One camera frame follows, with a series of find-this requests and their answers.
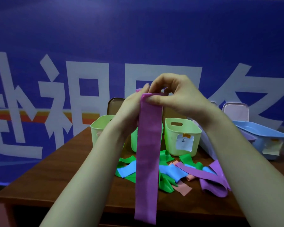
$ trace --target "purple fabric strip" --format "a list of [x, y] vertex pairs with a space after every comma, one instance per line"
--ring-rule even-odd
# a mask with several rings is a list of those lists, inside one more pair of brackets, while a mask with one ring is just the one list
[[141, 97], [136, 153], [135, 219], [155, 225], [163, 107], [145, 101], [152, 95], [163, 94], [144, 93]]
[[220, 166], [219, 160], [214, 161], [209, 166], [213, 169], [214, 172], [216, 172], [216, 174], [218, 176], [220, 176], [221, 178], [223, 178], [225, 180], [227, 188], [231, 191], [231, 187], [229, 186], [228, 181], [227, 181], [227, 179], [226, 179], [226, 177], [225, 177], [225, 175], [223, 173], [223, 170], [222, 170], [222, 168]]
[[218, 197], [226, 197], [228, 194], [227, 184], [223, 178], [218, 175], [208, 173], [203, 170], [194, 169], [191, 167], [184, 166], [183, 163], [177, 163], [177, 167], [184, 170], [186, 173], [189, 173], [197, 178], [200, 178], [200, 184], [202, 190], [208, 190]]

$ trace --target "wooden table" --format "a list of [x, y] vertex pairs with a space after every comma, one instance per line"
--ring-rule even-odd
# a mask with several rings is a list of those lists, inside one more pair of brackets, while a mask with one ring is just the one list
[[[39, 226], [91, 149], [91, 130], [87, 128], [0, 191], [0, 202], [5, 204], [11, 226]], [[127, 139], [122, 157], [134, 154]], [[193, 160], [205, 166], [212, 162], [200, 147]], [[272, 164], [284, 174], [284, 156]], [[248, 226], [231, 192], [226, 198], [218, 198], [202, 192], [199, 180], [186, 183], [192, 190], [185, 197], [177, 191], [171, 194], [159, 191], [158, 226], [213, 222]], [[99, 226], [148, 226], [134, 220], [134, 209], [135, 184], [115, 176]]]

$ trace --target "wall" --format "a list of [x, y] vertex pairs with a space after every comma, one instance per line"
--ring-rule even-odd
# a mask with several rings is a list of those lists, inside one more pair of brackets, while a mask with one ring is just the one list
[[284, 126], [284, 0], [0, 0], [0, 184], [163, 72]]

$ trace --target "hand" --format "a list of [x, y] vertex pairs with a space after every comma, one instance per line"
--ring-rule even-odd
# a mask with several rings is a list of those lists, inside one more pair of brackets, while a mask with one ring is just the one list
[[139, 92], [127, 97], [112, 120], [121, 129], [125, 138], [137, 128], [141, 97], [143, 93], [148, 93], [148, 90], [147, 83]]
[[161, 74], [151, 84], [149, 93], [159, 93], [164, 87], [166, 87], [165, 96], [151, 96], [147, 101], [151, 104], [170, 107], [198, 123], [206, 122], [213, 114], [212, 111], [217, 109], [185, 75]]

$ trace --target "pile of fabric strips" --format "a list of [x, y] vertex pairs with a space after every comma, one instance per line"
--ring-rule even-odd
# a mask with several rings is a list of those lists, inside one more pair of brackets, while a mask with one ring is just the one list
[[[181, 178], [186, 178], [188, 181], [199, 178], [202, 190], [210, 191], [218, 197], [227, 196], [228, 190], [231, 189], [218, 160], [207, 167], [200, 162], [194, 163], [190, 154], [182, 155], [179, 158], [181, 162], [174, 161], [167, 164], [174, 158], [167, 150], [160, 151], [159, 189], [167, 193], [172, 193], [176, 190], [185, 196], [192, 188], [183, 183]], [[136, 183], [135, 156], [119, 159], [116, 176]]]

